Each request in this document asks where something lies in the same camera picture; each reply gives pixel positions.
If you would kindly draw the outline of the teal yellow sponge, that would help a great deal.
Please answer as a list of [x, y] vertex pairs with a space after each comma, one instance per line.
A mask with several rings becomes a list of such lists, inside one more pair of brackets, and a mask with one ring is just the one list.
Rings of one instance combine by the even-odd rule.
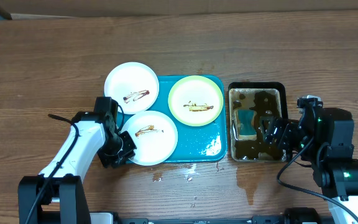
[[238, 140], [253, 141], [257, 139], [257, 133], [253, 126], [255, 111], [238, 110], [237, 111], [237, 135]]

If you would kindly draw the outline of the white plate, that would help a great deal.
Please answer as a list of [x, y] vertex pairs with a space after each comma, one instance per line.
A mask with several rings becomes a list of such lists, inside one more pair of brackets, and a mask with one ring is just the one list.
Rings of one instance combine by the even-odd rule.
[[174, 122], [158, 111], [143, 111], [131, 116], [124, 124], [136, 149], [130, 161], [141, 166], [154, 166], [166, 161], [178, 143]]
[[159, 81], [155, 72], [139, 62], [126, 62], [112, 69], [104, 82], [104, 96], [122, 106], [124, 114], [149, 109], [157, 100]]

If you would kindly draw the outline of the yellow-green rimmed plate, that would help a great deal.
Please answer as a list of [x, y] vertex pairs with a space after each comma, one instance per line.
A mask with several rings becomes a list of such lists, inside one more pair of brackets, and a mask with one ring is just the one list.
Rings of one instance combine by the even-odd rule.
[[177, 81], [168, 94], [168, 108], [179, 122], [188, 126], [212, 123], [221, 113], [224, 98], [212, 79], [191, 75]]

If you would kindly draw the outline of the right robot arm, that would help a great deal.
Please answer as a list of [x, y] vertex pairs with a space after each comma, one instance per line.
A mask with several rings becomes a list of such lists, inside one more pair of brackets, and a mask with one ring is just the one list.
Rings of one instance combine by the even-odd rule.
[[[354, 120], [350, 112], [303, 108], [298, 121], [263, 117], [260, 127], [267, 144], [288, 154], [288, 162], [277, 175], [280, 185], [325, 200], [335, 223], [358, 223], [358, 159], [353, 157]], [[297, 159], [309, 163], [320, 192], [280, 179]]]

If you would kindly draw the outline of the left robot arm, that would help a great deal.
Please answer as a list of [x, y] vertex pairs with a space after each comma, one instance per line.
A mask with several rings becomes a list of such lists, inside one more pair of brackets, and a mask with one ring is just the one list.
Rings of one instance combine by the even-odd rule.
[[20, 223], [115, 223], [112, 212], [89, 210], [83, 181], [95, 155], [103, 166], [118, 167], [134, 156], [129, 133], [117, 130], [109, 113], [77, 113], [70, 133], [48, 166], [25, 176], [18, 186]]

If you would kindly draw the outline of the black rinse tray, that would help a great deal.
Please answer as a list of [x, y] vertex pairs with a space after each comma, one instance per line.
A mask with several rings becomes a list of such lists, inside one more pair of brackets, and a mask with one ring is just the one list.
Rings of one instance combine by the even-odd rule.
[[[285, 162], [289, 156], [264, 142], [259, 128], [261, 116], [288, 118], [287, 94], [279, 82], [233, 82], [228, 87], [231, 156], [237, 162]], [[253, 126], [257, 139], [238, 140], [237, 111], [255, 111]]]

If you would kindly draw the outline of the teal plastic tray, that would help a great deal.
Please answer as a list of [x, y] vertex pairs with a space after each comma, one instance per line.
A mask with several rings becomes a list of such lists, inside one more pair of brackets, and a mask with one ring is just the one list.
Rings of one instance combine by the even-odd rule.
[[[203, 76], [212, 79], [213, 82], [218, 84], [223, 93], [223, 83], [219, 78], [212, 75]], [[172, 86], [184, 77], [187, 76], [160, 76], [158, 78], [160, 86], [157, 100], [147, 110], [158, 111], [167, 115], [177, 127], [177, 146], [173, 154], [164, 162], [218, 161], [227, 153], [226, 112], [224, 105], [220, 115], [207, 125], [194, 127], [179, 122], [168, 108], [168, 94]], [[119, 123], [125, 124], [134, 115], [118, 113], [117, 120]]]

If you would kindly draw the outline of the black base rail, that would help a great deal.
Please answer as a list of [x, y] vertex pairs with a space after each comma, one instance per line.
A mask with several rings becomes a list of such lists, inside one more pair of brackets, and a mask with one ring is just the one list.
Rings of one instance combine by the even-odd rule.
[[116, 213], [91, 212], [91, 223], [107, 224], [284, 224], [291, 223], [284, 214], [256, 215], [252, 218], [196, 218], [196, 219], [161, 219], [119, 218]]

